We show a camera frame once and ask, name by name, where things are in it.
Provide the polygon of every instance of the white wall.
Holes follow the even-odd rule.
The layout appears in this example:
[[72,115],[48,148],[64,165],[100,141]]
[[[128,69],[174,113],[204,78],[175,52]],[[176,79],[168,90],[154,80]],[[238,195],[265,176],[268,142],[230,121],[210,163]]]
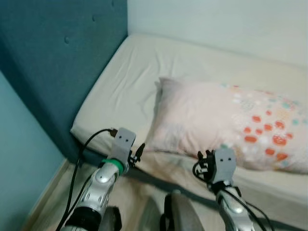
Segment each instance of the white wall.
[[0,230],[20,231],[64,157],[0,71]]
[[306,0],[128,0],[128,32],[307,63]]

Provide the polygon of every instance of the bed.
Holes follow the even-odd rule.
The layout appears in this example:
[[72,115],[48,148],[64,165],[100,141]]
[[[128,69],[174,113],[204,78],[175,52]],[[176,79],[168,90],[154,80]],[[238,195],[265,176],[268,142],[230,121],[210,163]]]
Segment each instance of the bed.
[[[80,142],[70,129],[81,142],[101,127],[126,127],[136,132],[136,146],[145,141],[154,119],[159,76],[194,76],[248,87],[251,78],[259,76],[263,81],[254,87],[306,100],[303,68],[164,38],[127,37],[125,0],[61,3],[0,3],[0,69],[71,162],[77,159]],[[108,154],[103,146],[110,147],[110,142],[99,137],[84,161],[97,165],[102,154]],[[180,189],[213,208],[213,195],[192,177],[193,161],[145,153],[140,170],[129,175],[166,191]],[[277,220],[277,226],[307,229],[307,176],[238,168],[234,179],[245,198]],[[276,206],[269,206],[269,200]]]

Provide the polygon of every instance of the cable connector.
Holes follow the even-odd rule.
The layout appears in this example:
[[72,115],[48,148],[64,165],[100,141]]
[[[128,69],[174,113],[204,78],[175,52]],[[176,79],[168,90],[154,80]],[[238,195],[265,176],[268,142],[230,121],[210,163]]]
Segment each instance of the cable connector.
[[112,137],[115,137],[116,134],[117,134],[117,129],[115,129],[115,128],[110,129],[110,130],[109,130],[109,134],[110,134]]

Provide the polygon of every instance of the green ring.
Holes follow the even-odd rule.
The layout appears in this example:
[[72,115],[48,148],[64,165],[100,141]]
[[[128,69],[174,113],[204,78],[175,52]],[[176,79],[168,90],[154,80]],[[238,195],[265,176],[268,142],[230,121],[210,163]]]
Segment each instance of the green ring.
[[119,169],[119,175],[122,175],[122,173],[124,172],[124,167],[121,164],[120,161],[116,160],[116,159],[104,159],[102,160],[103,163],[111,163],[114,164],[118,169]]

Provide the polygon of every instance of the floor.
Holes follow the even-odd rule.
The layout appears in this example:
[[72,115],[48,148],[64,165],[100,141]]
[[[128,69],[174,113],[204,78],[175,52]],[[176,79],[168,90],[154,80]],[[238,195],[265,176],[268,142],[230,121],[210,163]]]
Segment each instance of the floor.
[[[77,197],[86,178],[95,169],[90,165],[84,164],[78,170],[73,201]],[[55,231],[65,210],[73,170],[74,165],[69,165],[45,204],[39,218],[34,223],[32,231]],[[122,231],[158,231],[165,195],[166,192],[154,186],[128,177],[120,177],[111,193],[109,205],[119,207],[123,224]],[[206,231],[225,230],[223,220],[217,211],[211,210],[197,202],[192,202],[192,205],[197,214],[200,215],[201,223],[206,227]]]

